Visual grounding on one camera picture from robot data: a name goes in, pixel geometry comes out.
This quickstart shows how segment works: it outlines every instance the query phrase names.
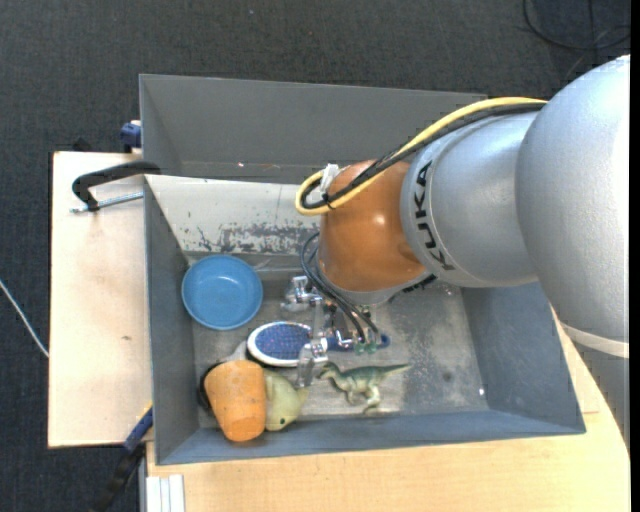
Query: wooden board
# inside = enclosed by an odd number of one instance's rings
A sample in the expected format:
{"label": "wooden board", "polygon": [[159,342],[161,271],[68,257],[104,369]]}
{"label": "wooden board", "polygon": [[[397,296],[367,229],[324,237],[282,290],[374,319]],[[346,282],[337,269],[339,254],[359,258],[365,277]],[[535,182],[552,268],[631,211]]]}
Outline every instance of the wooden board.
{"label": "wooden board", "polygon": [[[51,213],[49,446],[122,442],[151,400],[142,201],[74,214],[75,178],[136,155],[55,153]],[[141,190],[130,178],[98,199]]]}
{"label": "wooden board", "polygon": [[156,466],[151,445],[147,471],[183,474],[188,512],[630,510],[622,437],[561,338],[585,411],[583,435],[178,466]]}

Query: yellow cable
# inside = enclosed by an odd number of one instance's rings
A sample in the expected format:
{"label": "yellow cable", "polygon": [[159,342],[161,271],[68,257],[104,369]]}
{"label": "yellow cable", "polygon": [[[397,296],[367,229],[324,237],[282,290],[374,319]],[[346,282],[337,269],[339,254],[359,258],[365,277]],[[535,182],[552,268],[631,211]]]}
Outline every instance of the yellow cable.
{"label": "yellow cable", "polygon": [[[501,107],[501,106],[505,106],[505,105],[536,104],[536,103],[537,104],[544,104],[544,103],[546,103],[546,101],[532,99],[532,98],[514,97],[514,98],[495,98],[495,99],[482,100],[482,101],[478,101],[476,103],[472,103],[471,105],[467,105],[466,107],[462,107],[461,109],[458,109],[458,110],[452,112],[451,114],[448,114],[448,115],[444,116],[442,119],[436,121],[435,123],[429,125],[427,128],[425,128],[422,132],[420,132],[413,139],[411,139],[409,142],[407,142],[407,144],[402,146],[398,151],[396,151],[389,158],[393,158],[396,155],[402,153],[403,151],[411,149],[412,147],[416,146],[417,144],[420,144],[425,139],[431,137],[434,133],[438,132],[439,130],[442,130],[447,125],[457,121],[458,119],[463,118],[464,116],[468,116],[470,114],[475,114],[476,112],[479,112],[481,110],[486,110],[486,109],[490,109],[490,108],[493,108],[493,107]],[[376,174],[373,178],[365,181],[364,183],[362,183],[358,187],[354,188],[353,190],[350,190],[349,192],[347,192],[344,196],[340,197],[339,199],[336,199],[335,201],[332,201],[331,202],[331,208],[328,205],[322,205],[322,206],[318,206],[316,208],[305,208],[303,206],[303,204],[302,204],[302,196],[304,194],[304,191],[307,188],[309,188],[312,183],[320,180],[320,178],[322,177],[322,174],[323,174],[323,171],[318,171],[315,174],[313,174],[312,176],[310,176],[309,178],[307,178],[302,183],[302,185],[300,186],[300,188],[298,189],[298,191],[296,193],[295,207],[296,207],[296,210],[298,210],[298,212],[301,213],[302,215],[320,215],[320,214],[329,212],[331,209],[335,209],[335,208],[338,208],[338,207],[342,206],[343,204],[345,204],[348,201],[350,201],[351,199],[353,199],[356,195],[358,195],[360,192],[362,192],[368,186],[372,185],[376,181],[376,179],[378,179],[380,176],[382,176],[384,174],[384,171],[382,171],[379,174]]]}

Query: black carpet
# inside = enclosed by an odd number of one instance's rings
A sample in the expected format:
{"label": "black carpet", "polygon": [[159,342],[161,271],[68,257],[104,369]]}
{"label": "black carpet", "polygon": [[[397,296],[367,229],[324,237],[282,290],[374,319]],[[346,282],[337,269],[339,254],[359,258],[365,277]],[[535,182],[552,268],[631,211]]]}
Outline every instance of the black carpet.
{"label": "black carpet", "polygon": [[[531,0],[529,12],[567,46],[603,46],[630,5]],[[139,73],[548,98],[630,44],[546,42],[513,0],[2,0],[0,22],[0,278],[45,341],[49,155],[79,138],[121,151]],[[119,452],[47,449],[47,361],[2,294],[0,360],[0,511],[86,510]],[[113,510],[136,506],[131,487]]]}

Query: green dinosaur toy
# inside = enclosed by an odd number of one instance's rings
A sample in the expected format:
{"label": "green dinosaur toy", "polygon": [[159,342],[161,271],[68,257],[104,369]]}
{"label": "green dinosaur toy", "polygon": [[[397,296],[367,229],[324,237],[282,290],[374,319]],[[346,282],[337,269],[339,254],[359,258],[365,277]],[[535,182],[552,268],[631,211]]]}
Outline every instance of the green dinosaur toy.
{"label": "green dinosaur toy", "polygon": [[389,375],[403,372],[410,365],[397,364],[393,366],[361,366],[341,372],[334,363],[324,365],[322,372],[318,376],[320,379],[333,379],[336,386],[347,392],[347,400],[355,405],[355,395],[363,394],[367,397],[367,406],[362,411],[367,413],[377,407],[382,401],[378,386]]}

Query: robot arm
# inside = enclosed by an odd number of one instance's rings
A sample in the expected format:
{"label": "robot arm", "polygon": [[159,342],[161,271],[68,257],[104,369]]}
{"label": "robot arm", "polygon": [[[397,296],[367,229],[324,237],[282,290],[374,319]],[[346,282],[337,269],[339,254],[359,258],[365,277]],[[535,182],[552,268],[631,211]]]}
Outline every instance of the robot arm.
{"label": "robot arm", "polygon": [[[375,171],[361,165],[350,190],[340,185],[344,197],[330,190],[336,203],[300,208],[323,214],[320,269],[360,304],[432,275],[462,287],[539,280],[570,337],[589,347],[592,371],[622,422],[620,411],[628,414],[629,98],[627,56],[569,84],[539,111],[464,123],[425,145],[408,170],[390,167],[372,190],[356,195]],[[387,250],[367,233],[383,237]]]}

